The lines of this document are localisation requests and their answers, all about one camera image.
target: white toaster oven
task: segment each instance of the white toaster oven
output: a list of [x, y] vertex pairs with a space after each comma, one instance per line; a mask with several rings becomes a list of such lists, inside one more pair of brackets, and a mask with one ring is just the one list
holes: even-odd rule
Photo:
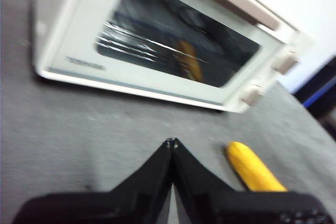
[[258, 0], [35, 0], [45, 78], [243, 112], [310, 44]]

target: toaster oven door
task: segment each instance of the toaster oven door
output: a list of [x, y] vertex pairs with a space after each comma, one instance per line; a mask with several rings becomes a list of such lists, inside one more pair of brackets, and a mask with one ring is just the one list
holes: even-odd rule
[[281, 45], [213, 0], [80, 0], [50, 71], [223, 105]]

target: yellow banana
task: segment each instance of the yellow banana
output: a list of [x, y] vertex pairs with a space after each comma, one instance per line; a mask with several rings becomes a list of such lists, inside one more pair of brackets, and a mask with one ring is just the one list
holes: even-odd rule
[[242, 181], [252, 191], [287, 191], [260, 158], [245, 144], [230, 142], [226, 155]]

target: white wall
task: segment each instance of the white wall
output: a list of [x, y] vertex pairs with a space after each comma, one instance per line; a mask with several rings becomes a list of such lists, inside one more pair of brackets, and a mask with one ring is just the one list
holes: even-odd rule
[[336, 52], [336, 0], [261, 0], [278, 14], [308, 32], [315, 40], [299, 65], [279, 81], [295, 92]]

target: glass window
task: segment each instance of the glass window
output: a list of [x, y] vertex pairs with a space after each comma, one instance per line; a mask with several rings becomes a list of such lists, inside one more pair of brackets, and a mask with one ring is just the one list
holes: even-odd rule
[[215, 87], [259, 48], [179, 0], [121, 0], [96, 43], [101, 55]]

